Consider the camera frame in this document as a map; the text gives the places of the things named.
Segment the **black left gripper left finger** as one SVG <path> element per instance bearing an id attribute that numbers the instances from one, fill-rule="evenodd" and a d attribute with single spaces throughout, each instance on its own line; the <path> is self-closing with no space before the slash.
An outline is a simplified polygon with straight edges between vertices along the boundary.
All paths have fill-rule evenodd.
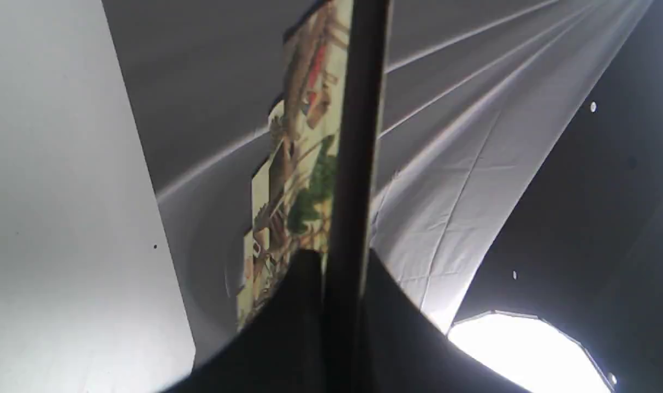
<path id="1" fill-rule="evenodd" d="M 254 321 L 168 391 L 324 392 L 321 311 L 321 255 L 301 249 Z"/>

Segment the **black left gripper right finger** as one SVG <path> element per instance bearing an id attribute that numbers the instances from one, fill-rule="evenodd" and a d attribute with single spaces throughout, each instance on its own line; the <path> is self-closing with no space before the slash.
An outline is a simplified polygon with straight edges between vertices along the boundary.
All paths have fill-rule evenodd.
<path id="1" fill-rule="evenodd" d="M 361 392 L 522 392 L 453 345 L 368 254 Z"/>

